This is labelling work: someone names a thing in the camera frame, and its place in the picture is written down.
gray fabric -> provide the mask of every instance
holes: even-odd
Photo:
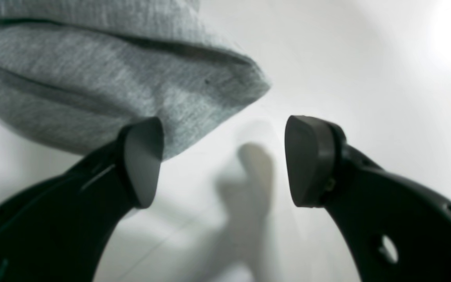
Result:
[[[85,154],[159,116],[165,159],[256,101],[261,70],[198,0],[0,0],[0,119]]]

black plastic arm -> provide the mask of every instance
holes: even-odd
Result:
[[[387,173],[333,123],[289,118],[285,151],[294,203],[324,207],[363,282],[451,282],[451,201]]]
[[[152,203],[162,152],[161,122],[147,118],[1,204],[0,282],[92,281],[118,221]]]

white surface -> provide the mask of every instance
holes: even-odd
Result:
[[[201,13],[274,87],[163,164],[153,206],[120,223],[97,282],[358,281],[327,213],[291,202],[290,114],[338,123],[378,164],[451,199],[451,0],[203,0]],[[0,201],[77,159],[0,126]]]

